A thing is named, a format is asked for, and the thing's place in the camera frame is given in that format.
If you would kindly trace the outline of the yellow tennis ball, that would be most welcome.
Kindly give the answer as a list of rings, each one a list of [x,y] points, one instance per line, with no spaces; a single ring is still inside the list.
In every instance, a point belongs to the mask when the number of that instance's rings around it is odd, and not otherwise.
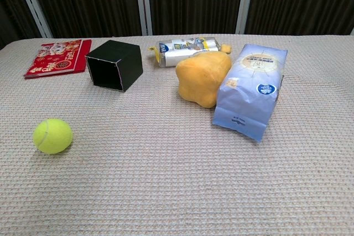
[[[38,150],[45,154],[57,154],[71,145],[73,132],[67,122],[50,118],[37,125],[33,133],[33,142]]]

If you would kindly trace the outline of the small black open box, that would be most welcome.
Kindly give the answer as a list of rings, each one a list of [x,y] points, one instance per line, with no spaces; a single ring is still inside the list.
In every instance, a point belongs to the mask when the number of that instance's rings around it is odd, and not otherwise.
[[[108,40],[85,58],[95,86],[125,92],[143,73],[138,45]]]

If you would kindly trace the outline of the yellow plush toy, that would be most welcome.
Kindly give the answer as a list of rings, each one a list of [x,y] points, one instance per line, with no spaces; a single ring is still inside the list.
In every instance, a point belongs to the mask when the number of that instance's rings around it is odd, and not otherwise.
[[[220,51],[201,52],[177,64],[178,93],[186,101],[204,108],[216,105],[217,90],[232,66],[231,47],[221,45]]]

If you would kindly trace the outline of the silver yellow snack bag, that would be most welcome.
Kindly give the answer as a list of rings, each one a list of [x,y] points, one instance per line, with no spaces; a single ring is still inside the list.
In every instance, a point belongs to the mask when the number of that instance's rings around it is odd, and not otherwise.
[[[154,52],[160,67],[174,67],[198,53],[220,51],[221,45],[214,37],[194,37],[158,41],[149,50]]]

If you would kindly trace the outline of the light blue tissue pack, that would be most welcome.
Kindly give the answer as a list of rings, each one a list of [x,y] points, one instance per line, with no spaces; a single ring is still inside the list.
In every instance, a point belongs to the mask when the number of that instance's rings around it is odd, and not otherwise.
[[[212,123],[260,142],[278,99],[287,54],[246,44],[218,89]]]

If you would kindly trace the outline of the beige woven tablecloth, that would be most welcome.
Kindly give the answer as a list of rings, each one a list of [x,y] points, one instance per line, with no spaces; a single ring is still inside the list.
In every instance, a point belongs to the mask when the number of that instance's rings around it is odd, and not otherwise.
[[[88,72],[23,75],[43,39],[0,49],[0,236],[354,236],[354,36],[218,35],[288,51],[263,139],[211,123],[154,63],[158,36],[124,37],[144,72],[121,93]],[[39,123],[69,124],[45,154]]]

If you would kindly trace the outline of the red spiral desk calendar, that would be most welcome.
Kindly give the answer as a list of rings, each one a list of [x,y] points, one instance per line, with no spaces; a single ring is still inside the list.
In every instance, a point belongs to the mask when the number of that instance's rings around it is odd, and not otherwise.
[[[90,39],[42,44],[24,78],[84,72],[85,56],[90,52],[91,44]]]

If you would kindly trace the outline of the white partition frame post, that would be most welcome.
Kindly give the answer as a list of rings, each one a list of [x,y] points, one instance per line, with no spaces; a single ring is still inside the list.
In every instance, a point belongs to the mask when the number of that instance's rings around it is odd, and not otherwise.
[[[53,38],[38,0],[25,0],[42,38]]]
[[[235,34],[244,34],[251,0],[240,0]]]
[[[139,8],[140,26],[143,36],[153,35],[150,0],[137,0]]]

